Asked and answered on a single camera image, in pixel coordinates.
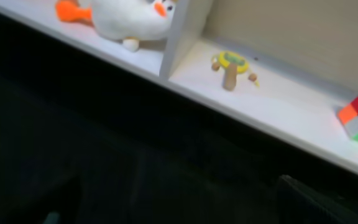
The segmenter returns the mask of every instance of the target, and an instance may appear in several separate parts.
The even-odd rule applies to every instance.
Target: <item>yellow toy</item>
[[[212,58],[212,69],[218,71],[221,67],[225,69],[223,88],[233,91],[237,84],[237,75],[250,71],[249,63],[240,55],[233,52],[221,52]],[[257,75],[250,71],[248,79],[259,87]]]

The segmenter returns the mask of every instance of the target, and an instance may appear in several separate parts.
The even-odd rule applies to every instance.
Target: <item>shelf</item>
[[[226,91],[221,87],[224,71],[211,69],[212,56],[222,50],[198,41],[170,82],[190,98],[358,174],[358,142],[349,139],[335,115],[345,101],[254,60],[250,67],[259,76],[260,88],[238,75],[236,89]]]
[[[60,22],[55,15],[55,2],[0,0],[0,13],[144,78],[159,75],[164,41],[148,42],[138,52],[129,52],[119,43],[99,37],[91,27]]]

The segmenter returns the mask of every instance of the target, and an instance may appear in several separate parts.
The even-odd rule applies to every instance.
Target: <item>plush toy body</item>
[[[168,35],[175,2],[155,0],[92,0],[90,9],[81,9],[68,1],[57,4],[60,20],[91,20],[98,34],[106,39],[122,40],[125,48],[136,51],[140,40],[160,40]]]

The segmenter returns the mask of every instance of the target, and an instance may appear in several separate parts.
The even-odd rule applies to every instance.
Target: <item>orange square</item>
[[[338,112],[338,118],[341,120],[343,125],[355,117],[357,117],[357,112],[351,104],[345,106],[340,112]]]

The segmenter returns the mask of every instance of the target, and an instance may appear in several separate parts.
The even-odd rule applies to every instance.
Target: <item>orange beak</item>
[[[164,5],[162,3],[159,3],[159,2],[155,3],[154,9],[160,14],[160,16],[162,16],[162,17],[167,16],[167,12],[166,12]]]

